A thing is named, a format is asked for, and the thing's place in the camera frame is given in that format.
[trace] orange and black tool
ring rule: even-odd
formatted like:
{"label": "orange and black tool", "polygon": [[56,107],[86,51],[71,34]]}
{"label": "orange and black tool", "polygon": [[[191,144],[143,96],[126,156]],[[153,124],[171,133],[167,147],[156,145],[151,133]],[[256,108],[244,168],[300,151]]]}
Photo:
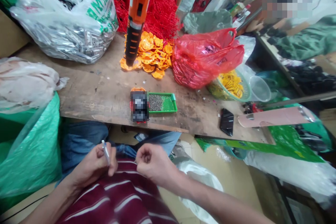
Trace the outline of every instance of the orange and black tool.
{"label": "orange and black tool", "polygon": [[131,67],[138,54],[149,0],[130,0],[129,2],[125,56],[126,64]]}

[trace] red plastic bag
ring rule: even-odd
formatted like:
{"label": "red plastic bag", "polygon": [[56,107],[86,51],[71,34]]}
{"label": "red plastic bag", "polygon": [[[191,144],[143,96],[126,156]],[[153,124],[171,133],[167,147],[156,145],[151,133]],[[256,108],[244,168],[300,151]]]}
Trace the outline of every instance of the red plastic bag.
{"label": "red plastic bag", "polygon": [[211,33],[186,34],[177,39],[171,59],[176,82],[199,89],[219,74],[240,65],[244,46],[235,40],[236,33],[235,28],[228,28]]}

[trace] clear plastic cup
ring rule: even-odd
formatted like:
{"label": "clear plastic cup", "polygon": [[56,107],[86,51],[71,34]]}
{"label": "clear plastic cup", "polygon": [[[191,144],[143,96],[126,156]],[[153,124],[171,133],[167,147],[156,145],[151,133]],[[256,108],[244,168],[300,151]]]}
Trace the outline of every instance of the clear plastic cup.
{"label": "clear plastic cup", "polygon": [[251,101],[252,102],[268,102],[271,99],[271,90],[267,83],[259,76],[250,78]]}

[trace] man's left hand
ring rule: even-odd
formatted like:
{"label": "man's left hand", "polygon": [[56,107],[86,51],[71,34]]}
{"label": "man's left hand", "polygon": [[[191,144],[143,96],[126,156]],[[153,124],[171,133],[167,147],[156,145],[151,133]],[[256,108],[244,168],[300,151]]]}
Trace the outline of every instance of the man's left hand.
{"label": "man's left hand", "polygon": [[118,169],[118,162],[115,157],[117,149],[111,147],[109,142],[106,143],[106,147],[110,154],[110,166],[104,155],[103,145],[99,144],[85,156],[66,179],[75,187],[84,188],[97,181],[106,171],[112,177]]}

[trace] blue jeans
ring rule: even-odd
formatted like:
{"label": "blue jeans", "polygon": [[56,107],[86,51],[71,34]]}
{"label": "blue jeans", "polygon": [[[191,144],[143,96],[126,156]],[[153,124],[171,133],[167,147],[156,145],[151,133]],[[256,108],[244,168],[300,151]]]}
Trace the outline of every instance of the blue jeans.
{"label": "blue jeans", "polygon": [[137,156],[138,149],[144,143],[159,144],[169,155],[178,141],[180,132],[153,131],[144,141],[134,146],[116,144],[109,141],[109,131],[106,125],[98,121],[83,121],[67,124],[64,127],[64,139],[61,147],[62,181],[83,160],[83,158],[104,140],[117,148],[117,155],[129,158]]}

